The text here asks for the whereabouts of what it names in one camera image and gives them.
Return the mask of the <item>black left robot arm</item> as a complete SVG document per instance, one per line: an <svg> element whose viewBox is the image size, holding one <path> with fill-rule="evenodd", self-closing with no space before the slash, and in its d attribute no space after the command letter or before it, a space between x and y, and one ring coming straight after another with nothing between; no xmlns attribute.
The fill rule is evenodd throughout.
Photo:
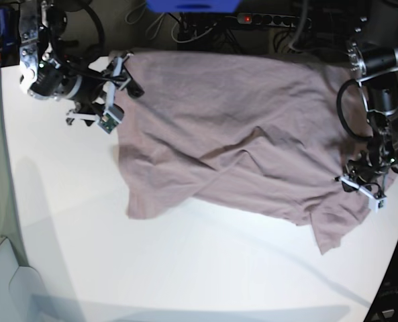
<svg viewBox="0 0 398 322"><path fill-rule="evenodd" d="M376 186L378 179L398 172L398 1L371 1L370 11L346 42L352 78L338 91L336 111L347 134L366 145L345 165L342 183L346 192ZM371 136L350 128L342 110L345 91L355 86L362 98Z"/></svg>

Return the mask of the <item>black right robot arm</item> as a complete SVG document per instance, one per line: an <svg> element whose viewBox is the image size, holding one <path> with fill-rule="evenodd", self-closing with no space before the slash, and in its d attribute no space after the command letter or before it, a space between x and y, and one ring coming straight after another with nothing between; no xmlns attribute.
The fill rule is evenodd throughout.
<svg viewBox="0 0 398 322"><path fill-rule="evenodd" d="M67 26L64 1L25 1L19 9L19 69L20 87L29 96L39 99L64 99L74 103L66 115L71 125L80 119L90 126L96 123L111 133L124 118L123 109L115 103L117 91L125 91L130 98L144 94L125 66L132 52L115 56L106 69L90 69L102 54L105 32L101 20L89 1L74 4L88 14L97 30L97 43L82 56L66 53L76 42L62 40Z"/></svg>

